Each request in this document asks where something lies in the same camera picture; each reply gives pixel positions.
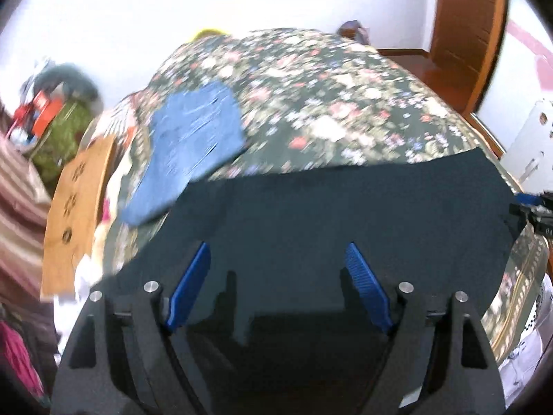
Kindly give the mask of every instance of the metal screw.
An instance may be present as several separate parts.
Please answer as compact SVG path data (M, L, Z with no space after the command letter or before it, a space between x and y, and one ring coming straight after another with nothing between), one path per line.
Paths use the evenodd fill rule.
M156 281L148 281L144 284L144 290L148 293L155 292L159 289L159 284Z
M403 293L411 293L413 290L415 290L415 288L413 287L413 284L411 284L411 282L400 282L399 290Z
M100 301L102 299L102 292L99 290L95 290L90 294L89 298L90 298L90 301L93 301L93 302Z
M462 290L459 290L458 292L455 292L455 299L460 303L464 303L468 301L468 295Z

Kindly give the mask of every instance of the white appliance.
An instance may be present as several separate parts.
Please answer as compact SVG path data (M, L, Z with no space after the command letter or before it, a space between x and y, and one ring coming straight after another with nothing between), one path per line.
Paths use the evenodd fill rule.
M501 164L527 193L553 190L553 105L540 99Z

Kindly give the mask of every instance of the blue gripper pad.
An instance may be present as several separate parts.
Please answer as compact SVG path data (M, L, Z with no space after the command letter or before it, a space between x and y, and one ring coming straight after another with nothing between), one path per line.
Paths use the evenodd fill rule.
M515 198L519 204L527 206L541 206L544 203L544 199L540 195L533 194L515 194Z
M169 316L165 322L165 327L170 332L186 323L210 266L211 252L209 246L204 242L198 248L196 255L169 300Z
M386 334L393 326L388 295L354 243L346 248L346 268L372 324Z

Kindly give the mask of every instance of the denim fabric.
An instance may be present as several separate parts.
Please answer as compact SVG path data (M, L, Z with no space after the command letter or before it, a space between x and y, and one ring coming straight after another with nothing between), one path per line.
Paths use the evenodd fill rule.
M238 103L218 81L168 96L153 114L151 139L148 169L121 212L133 226L167 211L189 181L213 172L245 145Z

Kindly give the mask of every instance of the bed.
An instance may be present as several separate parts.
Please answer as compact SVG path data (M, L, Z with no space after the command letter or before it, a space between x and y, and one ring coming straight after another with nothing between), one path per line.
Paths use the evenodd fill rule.
M370 46L314 30L208 37L178 48L144 90L121 101L90 130L92 136L135 133L110 180L111 217L100 226L93 252L104 274L119 270L164 221L129 228L117 217L118 206L129 200L147 167L152 114L171 93L215 79L231 87L240 102L248 150L210 179L339 164L416 163L481 148L513 191L520 189L477 132ZM482 318L498 363L525 329L548 254L545 239L526 226Z

